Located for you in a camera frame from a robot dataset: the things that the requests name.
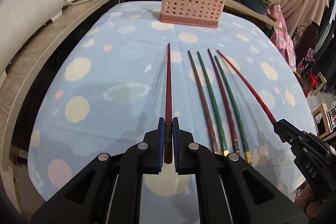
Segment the pink plastic basket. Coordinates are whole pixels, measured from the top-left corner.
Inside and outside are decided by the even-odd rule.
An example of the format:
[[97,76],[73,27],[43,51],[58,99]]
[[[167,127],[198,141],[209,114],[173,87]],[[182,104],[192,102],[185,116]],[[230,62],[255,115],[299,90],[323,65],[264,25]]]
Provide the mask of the pink plastic basket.
[[162,0],[160,21],[218,27],[225,0]]

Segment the white plastic basin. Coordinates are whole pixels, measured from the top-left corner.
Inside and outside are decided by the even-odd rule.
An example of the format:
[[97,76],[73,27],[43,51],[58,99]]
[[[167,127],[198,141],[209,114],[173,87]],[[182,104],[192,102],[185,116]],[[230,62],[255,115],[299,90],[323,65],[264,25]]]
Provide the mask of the white plastic basin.
[[29,37],[49,19],[55,20],[62,15],[64,2],[0,0],[0,75]]

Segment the wooden countertop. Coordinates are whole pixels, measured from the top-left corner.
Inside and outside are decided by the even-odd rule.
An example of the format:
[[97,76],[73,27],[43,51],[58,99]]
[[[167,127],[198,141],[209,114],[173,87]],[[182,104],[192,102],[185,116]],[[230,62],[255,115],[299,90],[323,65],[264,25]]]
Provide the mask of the wooden countertop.
[[[58,20],[41,27],[26,42],[8,67],[7,77],[0,88],[0,168],[2,170],[8,170],[14,126],[23,101],[38,73],[64,39],[108,1],[91,0],[65,9]],[[281,29],[266,15],[260,15],[234,0],[226,0],[225,6]]]
[[285,30],[281,26],[279,26],[275,21],[271,20],[267,15],[259,14],[259,13],[251,10],[250,8],[246,7],[245,5],[239,3],[235,0],[226,0],[224,6],[228,9],[234,10],[234,11],[240,13],[240,14],[249,15],[251,17],[259,19],[262,22],[265,22],[265,23],[271,25],[272,27],[285,32]]

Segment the pink cloth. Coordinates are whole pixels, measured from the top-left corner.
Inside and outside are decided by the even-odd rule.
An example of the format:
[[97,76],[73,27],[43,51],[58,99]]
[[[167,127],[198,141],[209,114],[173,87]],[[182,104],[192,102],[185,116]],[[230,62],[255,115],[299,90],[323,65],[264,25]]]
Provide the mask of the pink cloth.
[[267,10],[268,14],[271,14],[275,18],[278,18],[278,25],[280,25],[285,32],[276,29],[271,37],[272,43],[276,46],[283,58],[286,60],[292,71],[296,71],[296,57],[294,51],[294,45],[291,37],[287,32],[287,26],[282,12],[277,11],[277,6],[274,5]]

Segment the red stool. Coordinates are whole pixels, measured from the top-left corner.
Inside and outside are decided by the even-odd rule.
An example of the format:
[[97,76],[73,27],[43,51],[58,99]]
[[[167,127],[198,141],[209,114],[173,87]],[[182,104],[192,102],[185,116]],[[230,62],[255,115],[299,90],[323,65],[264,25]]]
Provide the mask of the red stool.
[[311,81],[309,87],[304,91],[304,95],[307,97],[308,93],[318,84],[316,77],[310,72],[309,79]]

